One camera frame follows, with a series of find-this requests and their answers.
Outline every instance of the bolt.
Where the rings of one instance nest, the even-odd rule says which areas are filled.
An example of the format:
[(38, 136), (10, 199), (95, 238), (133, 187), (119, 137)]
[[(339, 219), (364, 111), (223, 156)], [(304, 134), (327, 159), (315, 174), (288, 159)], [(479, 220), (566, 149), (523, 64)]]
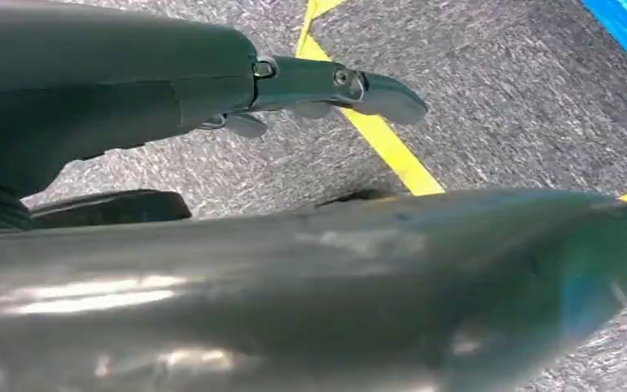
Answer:
[(333, 74), (333, 81), (338, 86), (344, 86), (349, 82), (349, 71), (347, 69), (338, 69)]
[(253, 65), (253, 76), (257, 78), (267, 78), (275, 74), (275, 68), (267, 61), (258, 61)]

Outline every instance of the black rubber part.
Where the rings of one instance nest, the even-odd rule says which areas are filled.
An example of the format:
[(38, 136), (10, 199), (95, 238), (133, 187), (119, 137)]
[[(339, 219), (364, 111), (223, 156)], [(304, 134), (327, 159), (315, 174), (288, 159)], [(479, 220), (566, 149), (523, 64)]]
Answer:
[(191, 217), (176, 192), (136, 189), (45, 204), (31, 211), (39, 229), (178, 221)]

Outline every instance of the gray carpet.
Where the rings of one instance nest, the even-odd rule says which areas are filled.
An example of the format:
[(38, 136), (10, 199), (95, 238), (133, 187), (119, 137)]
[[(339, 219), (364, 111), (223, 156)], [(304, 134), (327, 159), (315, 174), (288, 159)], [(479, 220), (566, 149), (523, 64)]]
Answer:
[[(278, 54), (294, 51), (305, 9), (304, 0), (85, 2), (232, 25)], [(348, 0), (313, 35), (336, 60), (399, 77), (426, 98), (426, 121), (397, 131), (448, 189), (627, 192), (627, 55), (574, 0)], [(265, 119), (262, 140), (194, 132), (72, 163), (27, 202), (154, 187), (216, 217), (402, 189), (341, 116)], [(522, 390), (627, 390), (627, 312)]]

